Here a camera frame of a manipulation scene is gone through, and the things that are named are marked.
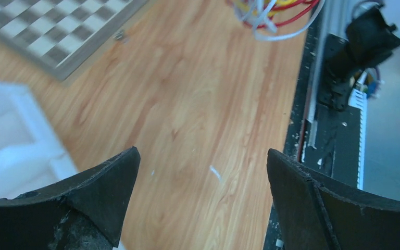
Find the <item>black plastic part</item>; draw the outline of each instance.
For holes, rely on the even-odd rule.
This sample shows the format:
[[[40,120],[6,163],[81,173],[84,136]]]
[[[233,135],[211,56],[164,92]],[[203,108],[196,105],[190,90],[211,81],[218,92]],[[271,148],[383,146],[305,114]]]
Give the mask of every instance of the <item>black plastic part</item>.
[[[311,126],[307,126],[303,156],[306,167],[354,188],[358,186],[361,110],[348,106],[338,112],[317,104],[315,148],[308,145]]]
[[[139,170],[135,147],[44,188],[0,199],[0,249],[112,249]]]
[[[327,36],[324,44],[323,56],[325,67],[328,65],[327,60],[329,58],[333,58],[337,55],[344,55],[344,53],[341,52],[346,43],[346,40],[336,35],[329,34]],[[346,67],[348,67],[347,64],[352,63],[352,61],[347,58],[343,59]],[[350,86],[350,81],[334,78],[328,73],[327,68],[323,69],[320,74],[320,86],[318,89],[319,103],[322,103],[336,111],[344,111],[347,108],[348,99],[353,89]]]
[[[324,52],[319,102],[337,111],[344,111],[352,92],[350,78],[358,71],[379,65],[400,46],[400,38],[387,25],[380,6],[374,6],[346,28],[348,41],[329,35]]]
[[[267,171],[286,249],[400,249],[400,202],[363,192],[278,151]]]
[[[358,70],[375,67],[400,46],[400,38],[392,33],[396,26],[387,25],[380,7],[370,8],[347,26],[348,43],[326,63],[334,78],[348,80]]]

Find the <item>chessboard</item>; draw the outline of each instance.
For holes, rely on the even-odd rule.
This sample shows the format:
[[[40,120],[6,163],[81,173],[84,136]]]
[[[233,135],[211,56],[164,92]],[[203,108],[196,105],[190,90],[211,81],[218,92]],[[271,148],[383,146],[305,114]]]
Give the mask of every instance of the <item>chessboard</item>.
[[[66,79],[147,0],[0,0],[0,40]]]

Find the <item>wooden table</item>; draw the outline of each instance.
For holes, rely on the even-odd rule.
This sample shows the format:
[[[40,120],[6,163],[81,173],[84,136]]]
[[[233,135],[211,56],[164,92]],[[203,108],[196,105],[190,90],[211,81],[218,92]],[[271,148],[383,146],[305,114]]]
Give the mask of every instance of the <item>wooden table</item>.
[[[32,88],[80,170],[138,147],[128,250],[262,249],[304,35],[255,41],[209,0],[159,0],[128,35],[68,88],[0,44],[0,80]]]

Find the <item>black bracket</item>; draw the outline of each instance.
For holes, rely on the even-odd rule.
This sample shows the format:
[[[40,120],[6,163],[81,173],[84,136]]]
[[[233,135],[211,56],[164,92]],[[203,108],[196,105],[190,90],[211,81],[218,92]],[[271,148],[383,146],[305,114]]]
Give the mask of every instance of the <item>black bracket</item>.
[[[326,39],[323,70],[320,77],[320,103],[344,111],[353,90],[351,77],[360,70],[375,67],[392,56],[400,46],[380,12],[384,5],[372,7],[346,28],[347,40],[330,34]]]
[[[0,199],[0,249],[109,249],[139,170],[135,147],[50,186]]]
[[[400,249],[400,202],[313,171],[271,149],[267,164],[286,249]]]

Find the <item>cable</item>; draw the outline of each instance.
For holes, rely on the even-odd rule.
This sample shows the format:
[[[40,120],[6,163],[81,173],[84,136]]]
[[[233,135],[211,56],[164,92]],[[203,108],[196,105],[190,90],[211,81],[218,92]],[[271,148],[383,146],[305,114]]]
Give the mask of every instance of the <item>cable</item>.
[[[238,7],[238,9],[240,9],[242,12],[249,12],[249,9],[251,8],[251,6],[257,5],[260,6],[261,9],[260,11],[255,11],[253,14],[257,15],[258,13],[262,12],[264,10],[265,7],[265,3],[263,1],[263,3],[258,3],[258,4],[254,4],[256,0],[248,0],[248,1],[243,1],[243,0],[226,0],[226,2],[229,4],[229,2],[231,2],[234,6]],[[276,13],[292,8],[298,4],[303,3],[305,0],[292,0],[293,2],[288,4],[288,5],[284,5],[284,6],[274,6],[270,9],[270,11],[268,12],[268,17],[272,18]]]
[[[276,26],[276,27],[285,26],[285,25],[287,25],[287,24],[290,24],[290,23],[292,23],[292,22],[298,20],[299,18],[301,18],[302,16],[304,16],[305,14],[307,14],[309,11],[311,11],[311,10],[317,5],[318,2],[319,2],[319,0],[309,0],[308,2],[306,2],[305,0],[299,0],[299,1],[296,1],[296,2],[291,3],[291,4],[289,4],[289,5],[286,5],[286,6],[274,7],[273,9],[279,9],[279,10],[283,11],[283,10],[289,9],[289,8],[291,8],[291,7],[297,6],[297,5],[299,5],[299,4],[308,4],[308,5],[310,5],[310,6],[307,7],[305,10],[301,11],[301,12],[300,12],[298,15],[296,15],[295,17],[293,17],[293,18],[291,18],[291,19],[289,19],[289,20],[280,22],[280,23],[275,23],[275,26]],[[247,23],[247,22],[244,22],[244,24],[245,24],[246,26],[251,27],[251,24],[249,24],[249,23]],[[266,28],[266,27],[267,27],[266,24],[260,24],[260,25],[258,25],[257,28],[258,28],[258,29],[263,29],[263,28]]]
[[[296,20],[298,20],[299,18],[301,18],[302,16],[304,16],[306,13],[308,13],[309,11],[311,11],[316,5],[317,5],[317,3],[319,2],[318,0],[313,0],[313,1],[310,1],[311,3],[310,3],[310,5],[309,5],[309,7],[307,7],[305,10],[303,10],[303,11],[301,11],[298,15],[296,15],[295,17],[293,17],[293,18],[291,18],[291,19],[289,19],[289,20],[286,20],[286,21],[284,21],[284,22],[279,22],[279,23],[276,23],[275,25],[277,26],[277,27],[281,27],[281,26],[284,26],[284,25],[287,25],[287,24],[289,24],[289,23],[291,23],[291,22],[294,22],[294,21],[296,21]]]
[[[275,24],[272,23],[271,19],[268,17],[268,12],[270,12],[270,10],[272,10],[272,8],[277,3],[277,0],[271,0],[265,9],[263,9],[265,7],[264,0],[255,0],[255,1],[256,1],[257,11],[261,14],[260,14],[259,18],[256,19],[255,23],[253,24],[252,29],[254,29],[254,27],[257,28],[263,22],[267,26],[266,28],[269,31],[271,31],[272,33],[276,33],[277,27],[275,26]]]
[[[276,1],[271,1],[266,9],[264,9],[264,0],[248,0],[247,5],[241,6],[242,2],[241,0],[233,0],[234,1],[234,12],[237,18],[243,22],[244,25],[252,28],[253,27],[253,22],[255,20],[255,17],[257,16],[257,13],[264,12],[265,10],[270,10],[272,9],[272,5],[276,3]],[[258,15],[258,17],[263,17],[263,20],[261,23],[257,25],[256,28],[261,29],[267,29],[268,31],[272,33],[277,32],[277,27],[271,22],[271,18],[273,18],[273,15],[269,17],[268,15]]]
[[[280,41],[280,40],[286,40],[289,38],[293,38],[299,34],[301,34],[303,31],[307,30],[310,25],[315,21],[315,19],[317,18],[318,14],[320,14],[321,10],[323,9],[324,3],[326,0],[320,0],[317,9],[315,10],[315,12],[312,14],[312,16],[310,17],[309,21],[307,22],[307,24],[302,27],[300,30],[294,32],[294,33],[290,33],[287,35],[279,35],[279,36],[268,36],[268,35],[263,35],[260,34],[259,32],[257,32],[257,27],[258,25],[263,21],[263,19],[265,18],[266,13],[269,11],[269,8],[266,8],[260,15],[260,17],[254,22],[253,26],[252,26],[252,31],[254,33],[254,36],[256,39],[261,40],[261,41]]]

